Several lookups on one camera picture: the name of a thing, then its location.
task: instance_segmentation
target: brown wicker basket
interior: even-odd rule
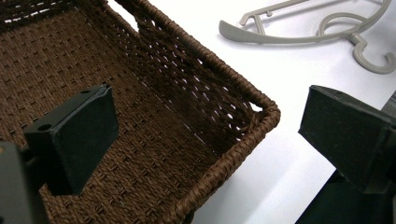
[[[49,220],[191,222],[280,112],[150,3],[118,2],[138,31],[104,0],[0,1],[0,141],[106,82],[120,136],[81,195],[40,190]]]

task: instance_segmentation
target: hanger hook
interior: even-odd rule
[[[377,66],[367,61],[363,56],[363,50],[367,47],[367,41],[365,41],[363,37],[359,34],[353,34],[349,39],[355,44],[353,55],[355,56],[356,61],[358,61],[358,63],[367,70],[378,74],[389,74],[396,69],[396,57],[393,53],[388,52],[385,55],[388,62],[387,65]]]

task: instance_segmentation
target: gray hanger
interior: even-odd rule
[[[335,38],[346,38],[349,39],[355,45],[355,48],[353,50],[353,55],[356,61],[358,61],[358,63],[367,70],[378,74],[388,74],[396,69],[396,57],[393,53],[390,52],[385,55],[385,58],[388,62],[386,66],[377,66],[368,62],[362,54],[364,48],[367,46],[367,42],[360,36],[361,32],[373,26],[382,17],[382,15],[384,15],[391,0],[383,0],[383,4],[381,8],[368,19],[364,18],[363,16],[359,16],[352,13],[346,13],[346,12],[334,13],[332,15],[329,15],[321,21],[318,28],[318,35],[313,35],[308,37],[279,37],[279,36],[267,35],[265,33],[260,15],[266,14],[267,17],[271,17],[273,15],[273,11],[279,10],[284,7],[291,7],[306,1],[309,0],[289,0],[270,7],[264,7],[246,13],[242,17],[239,23],[242,26],[245,26],[249,19],[253,19],[256,24],[257,33],[253,33],[235,27],[230,23],[227,23],[226,21],[219,22],[219,32],[227,39],[233,41],[258,43],[258,44],[315,43],[315,42],[331,40]],[[335,18],[341,18],[341,17],[356,19],[361,21],[361,23],[343,32],[327,34],[327,35],[324,34],[329,22]]]

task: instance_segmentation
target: white surface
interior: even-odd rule
[[[220,20],[237,25],[244,13],[279,0],[149,1],[275,100],[282,111],[278,127],[196,212],[193,223],[294,223],[334,169],[297,133],[309,86],[344,91],[380,109],[396,90],[396,73],[377,75],[363,69],[345,39],[274,46],[234,43],[219,34]],[[368,17],[378,8],[378,0],[310,1],[276,11],[264,21],[265,30],[268,35],[315,35],[327,15],[346,11]],[[372,63],[384,64],[386,52],[396,53],[395,22],[393,1],[384,17],[361,34],[369,43],[364,55]],[[329,31],[340,28],[346,27],[338,24]]]

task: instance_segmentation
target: woven wicker texture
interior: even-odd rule
[[[280,112],[157,8],[118,2],[138,31],[99,0],[0,2],[0,141],[25,145],[24,127],[108,83],[120,136],[81,195],[40,190],[49,220],[190,222]]]

